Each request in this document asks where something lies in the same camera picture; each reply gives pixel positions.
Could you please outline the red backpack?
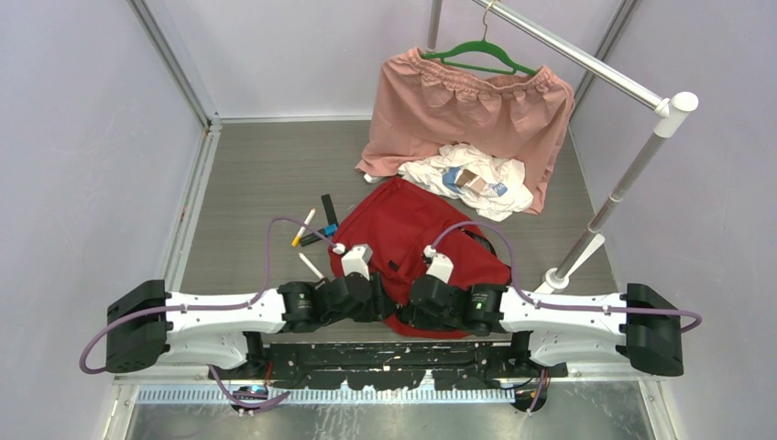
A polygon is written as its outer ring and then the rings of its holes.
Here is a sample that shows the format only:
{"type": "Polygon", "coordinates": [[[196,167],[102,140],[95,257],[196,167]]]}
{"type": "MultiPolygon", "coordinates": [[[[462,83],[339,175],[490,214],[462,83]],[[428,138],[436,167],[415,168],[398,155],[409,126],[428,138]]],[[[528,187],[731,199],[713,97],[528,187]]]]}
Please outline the red backpack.
{"type": "MultiPolygon", "coordinates": [[[[483,231],[442,198],[393,178],[379,185],[337,228],[334,242],[350,248],[367,244],[373,255],[369,271],[379,273],[388,297],[398,310],[409,301],[411,284],[426,275],[423,250],[431,245],[454,263],[449,285],[466,289],[475,284],[509,285],[511,272],[497,256],[483,231]]],[[[395,333],[428,337],[398,318],[398,310],[381,321],[395,333]]],[[[466,337],[443,332],[434,339],[466,337]]]]}

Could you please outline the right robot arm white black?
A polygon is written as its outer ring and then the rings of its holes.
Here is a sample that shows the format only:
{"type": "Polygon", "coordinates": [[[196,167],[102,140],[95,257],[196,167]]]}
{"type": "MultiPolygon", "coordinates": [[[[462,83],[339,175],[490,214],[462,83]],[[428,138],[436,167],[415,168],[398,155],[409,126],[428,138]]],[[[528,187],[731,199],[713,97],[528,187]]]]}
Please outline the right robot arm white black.
{"type": "Polygon", "coordinates": [[[679,309],[651,287],[593,296],[520,291],[500,284],[466,289],[424,275],[410,286],[399,320],[438,338],[510,333],[523,341],[508,353],[511,369],[529,377],[561,363],[627,362],[661,377],[684,374],[679,309]]]}

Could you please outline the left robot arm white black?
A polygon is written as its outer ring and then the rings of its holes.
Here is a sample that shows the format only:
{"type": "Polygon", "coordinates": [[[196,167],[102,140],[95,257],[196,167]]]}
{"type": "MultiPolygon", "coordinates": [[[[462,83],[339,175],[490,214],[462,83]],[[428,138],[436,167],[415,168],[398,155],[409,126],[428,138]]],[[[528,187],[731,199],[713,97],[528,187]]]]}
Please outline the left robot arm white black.
{"type": "Polygon", "coordinates": [[[263,335],[383,321],[396,311],[378,274],[226,295],[168,291],[163,280],[148,280],[108,307],[105,366],[118,374],[158,363],[213,365],[253,379],[268,364],[263,335]]]}

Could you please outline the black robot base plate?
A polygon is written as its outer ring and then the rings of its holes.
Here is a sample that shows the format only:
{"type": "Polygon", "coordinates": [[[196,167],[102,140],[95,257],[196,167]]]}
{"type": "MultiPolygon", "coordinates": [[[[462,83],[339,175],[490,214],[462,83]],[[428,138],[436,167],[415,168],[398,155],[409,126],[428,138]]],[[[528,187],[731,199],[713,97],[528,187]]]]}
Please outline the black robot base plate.
{"type": "Polygon", "coordinates": [[[245,364],[219,368],[221,380],[265,380],[282,389],[415,390],[431,376],[437,391],[488,390],[536,379],[542,366],[512,342],[274,343],[245,364]]]}

